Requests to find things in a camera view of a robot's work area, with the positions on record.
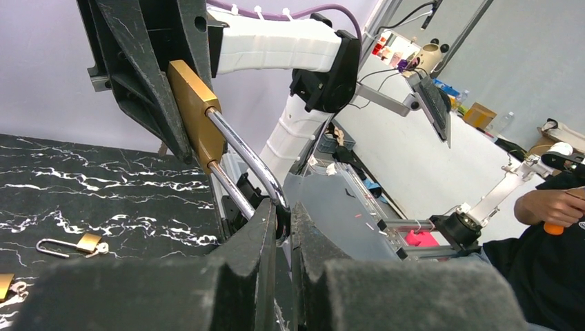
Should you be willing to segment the large brass padlock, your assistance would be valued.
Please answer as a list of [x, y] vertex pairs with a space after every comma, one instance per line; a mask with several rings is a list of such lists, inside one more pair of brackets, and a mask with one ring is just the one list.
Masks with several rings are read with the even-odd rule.
[[185, 61], [171, 61], [167, 77], [197, 160], [208, 173], [216, 176], [242, 215], [250, 219], [255, 209], [219, 165], [224, 145], [231, 145], [266, 189], [266, 194], [276, 207], [275, 234], [277, 244], [282, 245], [290, 236], [291, 211], [282, 185], [273, 171], [227, 122], [217, 96]]

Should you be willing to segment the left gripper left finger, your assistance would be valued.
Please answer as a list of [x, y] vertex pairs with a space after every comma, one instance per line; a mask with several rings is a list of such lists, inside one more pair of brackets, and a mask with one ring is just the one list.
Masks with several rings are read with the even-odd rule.
[[35, 283], [15, 330], [270, 330], [277, 209], [262, 201], [195, 258], [72, 261]]

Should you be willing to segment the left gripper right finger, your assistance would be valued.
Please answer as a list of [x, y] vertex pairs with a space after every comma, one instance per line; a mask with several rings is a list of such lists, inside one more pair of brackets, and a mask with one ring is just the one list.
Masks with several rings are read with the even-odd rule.
[[508, 283], [480, 262], [359, 261], [291, 218], [296, 330], [527, 330]]

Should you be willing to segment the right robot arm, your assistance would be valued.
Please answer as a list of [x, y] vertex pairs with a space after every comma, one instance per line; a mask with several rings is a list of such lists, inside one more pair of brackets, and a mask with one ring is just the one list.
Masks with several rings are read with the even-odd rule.
[[219, 107], [219, 74], [291, 70], [286, 107], [259, 155], [279, 182], [356, 90], [360, 40], [334, 30], [317, 8], [289, 16], [212, 1], [77, 5], [95, 60], [90, 78], [185, 163], [220, 158], [225, 141], [208, 118]]

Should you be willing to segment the monitor on arm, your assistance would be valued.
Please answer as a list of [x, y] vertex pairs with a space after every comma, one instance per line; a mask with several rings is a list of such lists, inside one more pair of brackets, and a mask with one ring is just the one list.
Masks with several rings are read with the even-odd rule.
[[400, 72], [393, 73], [383, 79], [378, 88], [367, 86], [363, 79], [359, 80], [355, 96], [402, 117], [421, 110], [439, 140], [448, 147], [452, 146], [450, 106], [446, 95], [433, 85], [424, 72], [413, 70], [409, 77]]

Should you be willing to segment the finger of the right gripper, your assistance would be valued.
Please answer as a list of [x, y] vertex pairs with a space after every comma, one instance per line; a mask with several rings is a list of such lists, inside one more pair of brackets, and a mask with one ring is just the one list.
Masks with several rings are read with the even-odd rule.
[[186, 61], [207, 87], [213, 90], [206, 1], [178, 0], [177, 9], [186, 42]]
[[178, 158], [192, 148], [166, 76], [176, 54], [172, 33], [176, 1], [78, 1], [95, 66], [95, 89], [109, 90], [120, 110]]

